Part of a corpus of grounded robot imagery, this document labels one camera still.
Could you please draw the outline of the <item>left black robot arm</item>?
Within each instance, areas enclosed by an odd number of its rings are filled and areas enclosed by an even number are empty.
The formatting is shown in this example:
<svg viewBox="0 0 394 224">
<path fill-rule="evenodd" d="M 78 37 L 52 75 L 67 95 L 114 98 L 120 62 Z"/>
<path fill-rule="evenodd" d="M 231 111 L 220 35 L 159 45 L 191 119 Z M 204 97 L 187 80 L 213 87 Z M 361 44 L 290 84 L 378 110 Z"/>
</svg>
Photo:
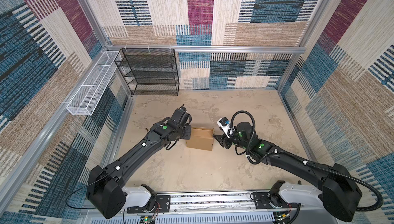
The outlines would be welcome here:
<svg viewBox="0 0 394 224">
<path fill-rule="evenodd" d="M 175 109 L 147 131 L 142 140 L 122 157 L 104 168 L 94 167 L 89 174 L 86 197 L 106 218 L 111 219 L 121 210 L 140 208 L 152 212 L 157 205 L 156 192 L 147 185 L 126 187 L 135 171 L 162 149 L 170 150 L 177 141 L 189 139 L 192 118 L 187 109 Z"/>
</svg>

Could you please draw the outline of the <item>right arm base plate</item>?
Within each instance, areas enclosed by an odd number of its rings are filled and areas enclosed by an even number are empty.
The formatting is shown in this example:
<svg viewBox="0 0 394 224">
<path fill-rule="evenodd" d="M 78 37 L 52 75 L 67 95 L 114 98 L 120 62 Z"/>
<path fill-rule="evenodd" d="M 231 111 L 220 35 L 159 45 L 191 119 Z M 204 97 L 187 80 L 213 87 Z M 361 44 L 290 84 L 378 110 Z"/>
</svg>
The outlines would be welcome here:
<svg viewBox="0 0 394 224">
<path fill-rule="evenodd" d="M 250 199 L 256 209 L 296 209 L 297 203 L 287 203 L 278 194 L 271 195 L 269 192 L 252 192 Z"/>
</svg>

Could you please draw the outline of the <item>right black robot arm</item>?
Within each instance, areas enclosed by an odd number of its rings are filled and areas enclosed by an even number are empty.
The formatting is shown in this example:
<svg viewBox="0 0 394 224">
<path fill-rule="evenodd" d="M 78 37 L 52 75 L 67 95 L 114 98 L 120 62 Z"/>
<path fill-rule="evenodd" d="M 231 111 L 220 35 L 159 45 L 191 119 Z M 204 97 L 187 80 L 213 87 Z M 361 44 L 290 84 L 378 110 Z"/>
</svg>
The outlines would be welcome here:
<svg viewBox="0 0 394 224">
<path fill-rule="evenodd" d="M 355 212 L 366 209 L 358 206 L 362 198 L 359 186 L 365 186 L 366 183 L 352 177 L 344 166 L 335 164 L 331 167 L 306 160 L 271 142 L 259 139 L 255 133 L 254 123 L 241 122 L 233 126 L 223 117 L 217 125 L 224 134 L 215 135 L 214 139 L 223 148 L 243 148 L 243 154 L 251 164 L 263 163 L 278 167 L 311 183 L 318 189 L 313 203 L 322 205 L 335 218 L 351 222 Z"/>
</svg>

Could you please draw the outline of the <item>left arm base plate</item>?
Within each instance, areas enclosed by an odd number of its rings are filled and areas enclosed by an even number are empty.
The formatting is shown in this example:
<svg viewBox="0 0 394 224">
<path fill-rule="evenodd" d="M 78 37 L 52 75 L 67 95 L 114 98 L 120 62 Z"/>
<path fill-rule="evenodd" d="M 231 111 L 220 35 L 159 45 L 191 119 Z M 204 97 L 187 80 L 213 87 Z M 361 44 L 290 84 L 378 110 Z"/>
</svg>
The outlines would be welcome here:
<svg viewBox="0 0 394 224">
<path fill-rule="evenodd" d="M 127 208 L 128 214 L 153 214 L 154 212 L 168 213 L 170 211 L 171 196 L 170 195 L 156 195 L 152 197 L 148 203 L 143 207 Z"/>
</svg>

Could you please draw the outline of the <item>brown cardboard box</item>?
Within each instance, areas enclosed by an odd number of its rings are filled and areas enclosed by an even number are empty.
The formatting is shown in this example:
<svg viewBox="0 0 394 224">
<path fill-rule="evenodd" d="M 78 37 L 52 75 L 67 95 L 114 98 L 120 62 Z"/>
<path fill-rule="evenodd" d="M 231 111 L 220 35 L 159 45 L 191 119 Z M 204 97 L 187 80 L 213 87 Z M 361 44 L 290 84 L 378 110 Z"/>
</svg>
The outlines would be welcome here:
<svg viewBox="0 0 394 224">
<path fill-rule="evenodd" d="M 213 128 L 192 127 L 190 139 L 186 141 L 186 147 L 212 151 L 214 142 L 213 136 Z"/>
</svg>

